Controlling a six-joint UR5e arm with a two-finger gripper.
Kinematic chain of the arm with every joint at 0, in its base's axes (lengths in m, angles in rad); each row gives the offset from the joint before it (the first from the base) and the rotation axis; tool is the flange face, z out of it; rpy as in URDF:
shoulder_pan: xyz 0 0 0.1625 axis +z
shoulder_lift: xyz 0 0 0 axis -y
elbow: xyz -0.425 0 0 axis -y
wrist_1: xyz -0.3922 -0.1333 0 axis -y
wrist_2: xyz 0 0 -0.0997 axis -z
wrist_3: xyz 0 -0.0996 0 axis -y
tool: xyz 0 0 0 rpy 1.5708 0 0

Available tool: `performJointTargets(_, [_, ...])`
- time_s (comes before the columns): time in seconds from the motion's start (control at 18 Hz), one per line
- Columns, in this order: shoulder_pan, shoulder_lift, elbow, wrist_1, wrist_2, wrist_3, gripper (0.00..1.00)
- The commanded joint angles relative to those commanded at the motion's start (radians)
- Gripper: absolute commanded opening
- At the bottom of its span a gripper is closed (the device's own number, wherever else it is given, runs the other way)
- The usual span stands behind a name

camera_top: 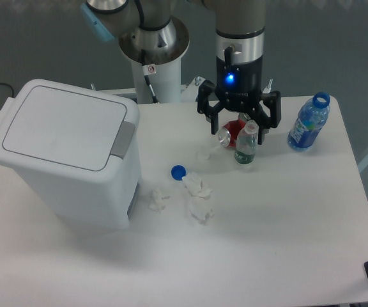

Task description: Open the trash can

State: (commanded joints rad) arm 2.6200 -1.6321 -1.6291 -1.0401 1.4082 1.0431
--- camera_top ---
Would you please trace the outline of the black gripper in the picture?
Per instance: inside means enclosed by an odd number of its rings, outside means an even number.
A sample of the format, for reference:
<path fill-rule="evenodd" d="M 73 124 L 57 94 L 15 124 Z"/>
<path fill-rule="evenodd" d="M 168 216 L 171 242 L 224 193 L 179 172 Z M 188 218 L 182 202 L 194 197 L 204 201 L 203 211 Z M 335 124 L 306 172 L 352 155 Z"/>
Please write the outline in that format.
<path fill-rule="evenodd" d="M 219 113 L 229 111 L 246 112 L 258 124 L 257 143 L 262 145 L 271 128 L 277 128 L 281 120 L 281 93 L 261 93 L 263 57 L 242 64 L 232 64 L 225 69 L 224 60 L 216 57 L 217 85 L 204 80 L 198 88 L 197 112 L 204 114 L 211 124 L 211 134 L 219 129 Z M 218 102 L 211 106 L 210 95 L 215 94 Z"/>

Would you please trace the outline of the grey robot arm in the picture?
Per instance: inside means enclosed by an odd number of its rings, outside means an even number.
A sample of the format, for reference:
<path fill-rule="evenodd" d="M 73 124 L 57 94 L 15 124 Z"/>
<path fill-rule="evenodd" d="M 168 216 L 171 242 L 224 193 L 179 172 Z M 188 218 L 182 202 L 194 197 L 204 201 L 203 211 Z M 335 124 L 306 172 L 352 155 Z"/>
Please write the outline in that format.
<path fill-rule="evenodd" d="M 217 80 L 198 88 L 197 110 L 211 133 L 223 109 L 245 113 L 258 126 L 257 142 L 281 119 L 280 93 L 261 89 L 266 3 L 200 1 L 215 14 Z M 173 15 L 172 1 L 84 1 L 81 12 L 103 41 L 117 39 L 132 65 L 140 104 L 177 102 L 181 57 L 189 46 L 186 25 Z"/>

